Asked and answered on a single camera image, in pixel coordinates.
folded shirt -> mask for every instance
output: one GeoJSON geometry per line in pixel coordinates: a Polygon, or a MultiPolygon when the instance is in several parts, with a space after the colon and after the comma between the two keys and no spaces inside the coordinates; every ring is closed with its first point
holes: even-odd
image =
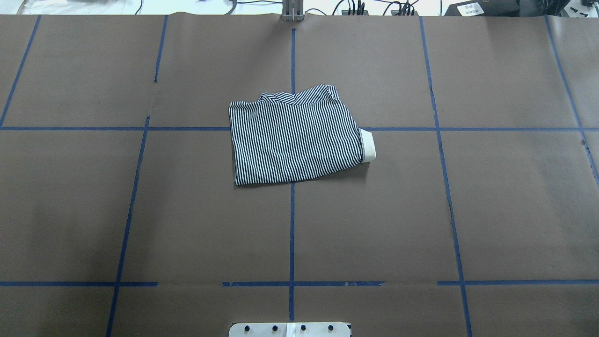
{"type": "Polygon", "coordinates": [[[236,185],[314,179],[376,157],[332,85],[232,102],[229,117],[236,185]]]}

cable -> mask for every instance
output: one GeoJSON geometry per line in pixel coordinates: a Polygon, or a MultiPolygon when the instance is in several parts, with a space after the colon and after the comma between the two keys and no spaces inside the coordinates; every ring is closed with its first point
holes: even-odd
{"type": "Polygon", "coordinates": [[[233,13],[233,11],[235,10],[235,8],[237,8],[237,0],[231,0],[233,2],[233,6],[231,6],[231,9],[225,13],[225,15],[230,15],[231,13],[233,13]]]}
{"type": "Polygon", "coordinates": [[[270,0],[256,0],[256,1],[244,1],[244,2],[238,2],[238,4],[255,4],[256,2],[269,2],[270,4],[282,4],[282,1],[270,1],[270,0]]]}
{"type": "Polygon", "coordinates": [[[320,10],[320,9],[318,9],[318,8],[310,8],[309,10],[307,10],[307,11],[305,11],[305,12],[306,12],[306,13],[308,13],[309,11],[319,11],[319,12],[321,12],[322,14],[326,15],[326,13],[325,13],[325,12],[321,11],[321,10],[320,10]]]}
{"type": "Polygon", "coordinates": [[[389,2],[389,5],[387,5],[387,8],[385,8],[385,11],[383,12],[383,16],[385,16],[385,14],[387,13],[387,10],[389,9],[389,7],[391,7],[392,4],[398,4],[400,6],[400,10],[401,10],[401,5],[402,5],[401,2],[391,1],[391,2],[389,2]]]}
{"type": "Polygon", "coordinates": [[[408,15],[410,15],[410,10],[412,8],[413,7],[410,4],[410,1],[406,1],[406,3],[404,4],[404,6],[401,8],[401,11],[398,12],[397,15],[408,16],[408,15]]]}
{"type": "Polygon", "coordinates": [[[339,5],[341,5],[341,3],[345,1],[345,0],[339,0],[339,2],[337,3],[337,5],[335,6],[335,9],[333,10],[333,14],[331,15],[335,15],[335,12],[337,11],[337,9],[339,8],[339,5]]]}
{"type": "Polygon", "coordinates": [[[139,7],[139,8],[137,8],[137,11],[135,12],[135,15],[137,15],[137,14],[138,14],[138,13],[141,11],[141,7],[142,7],[143,5],[144,5],[144,0],[141,0],[140,7],[139,7]]]}

blue tape line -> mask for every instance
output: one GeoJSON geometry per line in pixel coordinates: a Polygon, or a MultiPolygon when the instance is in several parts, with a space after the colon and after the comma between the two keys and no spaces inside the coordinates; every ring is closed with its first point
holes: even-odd
{"type": "Polygon", "coordinates": [[[231,127],[150,127],[150,131],[230,131],[231,127]]]}
{"type": "Polygon", "coordinates": [[[295,182],[291,183],[291,206],[289,218],[289,321],[295,319],[294,283],[295,283],[295,182]]]}
{"type": "Polygon", "coordinates": [[[595,183],[599,188],[599,174],[597,173],[597,166],[595,166],[595,160],[593,160],[593,156],[591,154],[591,150],[589,149],[589,142],[586,141],[586,135],[582,128],[582,123],[580,122],[580,117],[578,116],[578,110],[576,110],[576,105],[574,104],[574,99],[572,98],[572,93],[570,92],[570,86],[568,85],[568,81],[565,79],[564,69],[561,66],[561,62],[559,60],[558,50],[555,47],[555,42],[553,40],[553,32],[551,30],[551,24],[549,23],[549,16],[545,15],[545,25],[547,26],[547,33],[549,34],[549,42],[551,42],[551,49],[553,50],[553,55],[555,57],[555,63],[558,66],[559,75],[562,78],[562,82],[564,82],[564,87],[566,94],[568,95],[568,100],[570,101],[570,106],[572,107],[572,112],[574,113],[574,119],[576,120],[576,125],[578,126],[578,130],[580,131],[580,137],[584,142],[584,147],[586,151],[586,157],[589,159],[589,164],[591,165],[591,170],[593,172],[593,176],[595,177],[595,183]]]}
{"type": "Polygon", "coordinates": [[[295,31],[291,29],[291,93],[295,94],[295,31]]]}
{"type": "MultiPolygon", "coordinates": [[[[294,287],[380,287],[385,281],[294,281],[294,287]]],[[[223,288],[235,287],[288,287],[290,282],[223,282],[223,288]]]]}
{"type": "Polygon", "coordinates": [[[162,59],[162,48],[164,47],[164,36],[167,33],[168,15],[164,16],[162,24],[162,35],[160,36],[160,47],[158,47],[158,57],[156,58],[156,72],[154,73],[154,83],[158,82],[158,69],[160,69],[160,60],[162,59]]]}
{"type": "MultiPolygon", "coordinates": [[[[295,94],[295,32],[291,29],[291,93],[295,94]]],[[[291,183],[291,206],[289,219],[289,321],[295,321],[295,182],[291,183]]]]}
{"type": "MultiPolygon", "coordinates": [[[[372,127],[366,131],[437,131],[428,127],[372,127]]],[[[440,128],[441,131],[530,131],[530,132],[578,132],[578,128],[440,128]]],[[[143,127],[0,127],[0,131],[143,131],[143,127]]],[[[149,127],[149,131],[230,131],[231,127],[149,127]]],[[[599,128],[582,128],[584,132],[598,132],[599,128]]]]}
{"type": "Polygon", "coordinates": [[[25,49],[25,53],[23,54],[23,59],[21,59],[21,64],[19,65],[19,70],[17,70],[17,75],[14,77],[13,86],[10,88],[10,92],[8,93],[8,98],[6,99],[6,104],[4,105],[4,110],[2,111],[2,116],[0,117],[0,127],[4,124],[4,119],[6,118],[6,114],[8,113],[8,107],[10,106],[10,102],[13,100],[14,90],[17,88],[17,83],[19,82],[19,77],[21,77],[21,72],[23,71],[23,67],[25,66],[25,60],[27,60],[27,55],[29,54],[29,50],[31,49],[31,45],[34,42],[35,33],[40,25],[41,15],[38,15],[37,20],[35,20],[34,30],[31,32],[31,36],[29,37],[29,42],[27,43],[27,48],[25,49]]]}
{"type": "Polygon", "coordinates": [[[288,287],[289,282],[223,282],[223,288],[226,287],[288,287]]]}
{"type": "Polygon", "coordinates": [[[386,127],[375,127],[375,128],[360,128],[366,131],[436,131],[435,128],[426,127],[397,127],[397,128],[386,128],[386,127]]]}
{"type": "MultiPolygon", "coordinates": [[[[123,245],[120,249],[119,258],[119,269],[116,274],[116,282],[120,283],[121,276],[123,275],[123,265],[125,263],[125,253],[127,252],[127,242],[129,240],[129,230],[131,229],[131,220],[133,219],[133,206],[135,204],[135,196],[137,195],[137,185],[140,181],[140,168],[141,161],[144,157],[144,150],[146,148],[146,138],[148,135],[148,127],[150,125],[150,116],[146,118],[146,124],[144,126],[144,134],[141,138],[140,155],[137,158],[137,168],[135,169],[135,179],[133,181],[133,191],[131,192],[131,201],[129,202],[129,212],[127,214],[127,224],[125,225],[125,235],[123,236],[123,245]]],[[[106,329],[106,336],[109,337],[112,334],[112,326],[114,322],[114,313],[116,312],[116,303],[119,298],[119,286],[114,288],[113,301],[110,307],[110,316],[108,318],[108,327],[106,329]]]]}
{"type": "MultiPolygon", "coordinates": [[[[464,281],[465,285],[585,285],[599,284],[599,279],[503,279],[487,281],[464,281]]],[[[460,285],[459,281],[439,281],[440,286],[460,285]]]]}
{"type": "Polygon", "coordinates": [[[13,131],[142,131],[141,127],[0,127],[13,131]]]}
{"type": "Polygon", "coordinates": [[[296,281],[296,287],[380,287],[385,281],[296,281]]]}
{"type": "Polygon", "coordinates": [[[158,282],[2,281],[0,287],[157,287],[158,282]]]}
{"type": "Polygon", "coordinates": [[[441,131],[528,131],[528,132],[567,132],[578,128],[440,128],[441,131]]]}
{"type": "Polygon", "coordinates": [[[451,214],[451,226],[453,230],[453,248],[455,250],[455,260],[458,265],[458,276],[460,281],[460,290],[462,293],[462,307],[464,309],[464,319],[466,322],[466,332],[468,337],[472,337],[472,326],[470,324],[470,310],[468,308],[468,298],[466,296],[466,286],[464,285],[464,271],[462,269],[462,258],[459,252],[458,242],[458,230],[455,225],[455,217],[453,214],[453,203],[451,200],[451,190],[449,189],[449,178],[447,177],[447,166],[445,163],[445,153],[443,152],[443,141],[441,139],[441,126],[439,124],[439,117],[437,113],[437,102],[435,100],[435,93],[432,90],[432,75],[431,75],[431,64],[428,58],[428,49],[426,47],[426,36],[424,31],[424,21],[422,16],[420,19],[420,34],[422,35],[422,48],[424,50],[424,61],[426,64],[426,74],[428,77],[428,87],[431,94],[432,110],[434,112],[435,127],[437,129],[437,143],[439,146],[439,155],[441,158],[441,168],[443,169],[443,180],[445,182],[445,194],[447,196],[447,202],[449,204],[449,212],[451,214]]]}

